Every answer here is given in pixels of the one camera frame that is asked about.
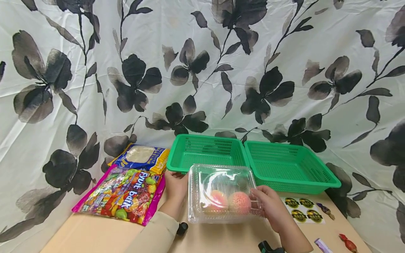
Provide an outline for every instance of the sticker sheet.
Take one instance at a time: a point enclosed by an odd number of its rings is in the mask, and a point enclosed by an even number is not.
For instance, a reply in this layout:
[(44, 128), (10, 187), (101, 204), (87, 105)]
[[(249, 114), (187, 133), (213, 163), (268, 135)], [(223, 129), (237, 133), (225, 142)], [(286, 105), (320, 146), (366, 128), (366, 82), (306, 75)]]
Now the sticker sheet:
[(291, 216), (296, 223), (325, 224), (323, 213), (318, 210), (316, 203), (306, 198), (282, 197)]

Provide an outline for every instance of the black object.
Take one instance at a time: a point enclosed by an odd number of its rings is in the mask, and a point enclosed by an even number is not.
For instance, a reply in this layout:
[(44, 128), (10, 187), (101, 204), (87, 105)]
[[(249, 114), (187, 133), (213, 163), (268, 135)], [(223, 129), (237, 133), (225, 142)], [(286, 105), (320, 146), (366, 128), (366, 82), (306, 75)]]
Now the black object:
[(272, 249), (267, 241), (259, 243), (261, 253), (285, 253), (283, 248)]
[(183, 235), (185, 234), (185, 232), (187, 231), (187, 229), (188, 229), (187, 223), (186, 223), (186, 222), (182, 222), (182, 223), (179, 224), (179, 228), (178, 228), (176, 234), (177, 234), (178, 236), (183, 236)]

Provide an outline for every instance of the person's arm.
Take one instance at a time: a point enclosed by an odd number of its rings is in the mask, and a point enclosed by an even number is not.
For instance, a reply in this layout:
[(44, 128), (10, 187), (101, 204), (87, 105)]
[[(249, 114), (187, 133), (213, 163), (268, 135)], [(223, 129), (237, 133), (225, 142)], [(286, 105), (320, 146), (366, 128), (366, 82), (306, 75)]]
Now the person's arm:
[(313, 247), (295, 223), (278, 194), (268, 186), (252, 189), (252, 194), (263, 205), (263, 216), (280, 235), (281, 245), (288, 253), (309, 253)]
[(145, 228), (131, 242), (125, 253), (135, 253), (143, 248), (145, 253), (167, 253), (176, 232), (183, 201), (187, 195), (188, 176), (166, 171), (167, 200), (155, 213)]

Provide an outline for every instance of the wrapped candy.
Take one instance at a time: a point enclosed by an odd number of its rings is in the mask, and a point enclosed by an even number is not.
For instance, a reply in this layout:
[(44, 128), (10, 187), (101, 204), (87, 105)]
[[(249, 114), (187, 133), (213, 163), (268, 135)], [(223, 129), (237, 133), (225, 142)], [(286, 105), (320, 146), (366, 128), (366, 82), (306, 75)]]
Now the wrapped candy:
[(344, 234), (339, 234), (339, 238), (344, 241), (345, 246), (348, 250), (350, 250), (353, 253), (358, 253), (357, 251), (357, 246), (350, 241)]
[(335, 220), (335, 216), (330, 212), (330, 209), (327, 208), (326, 206), (322, 205), (321, 203), (316, 203), (317, 206), (319, 206), (322, 210), (322, 212), (326, 213), (327, 215), (329, 215), (329, 217), (332, 220)]

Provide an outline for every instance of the green plastic basket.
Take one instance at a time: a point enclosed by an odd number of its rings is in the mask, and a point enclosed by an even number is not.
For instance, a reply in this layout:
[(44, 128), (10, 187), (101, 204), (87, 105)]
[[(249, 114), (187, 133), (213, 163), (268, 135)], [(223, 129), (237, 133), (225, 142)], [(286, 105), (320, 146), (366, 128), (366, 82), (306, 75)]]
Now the green plastic basket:
[(193, 164), (249, 167), (242, 142), (234, 138), (203, 135), (177, 135), (167, 160), (167, 168), (183, 174)]
[(320, 194), (341, 182), (308, 148), (270, 142), (246, 141), (245, 149), (257, 185), (275, 191)]

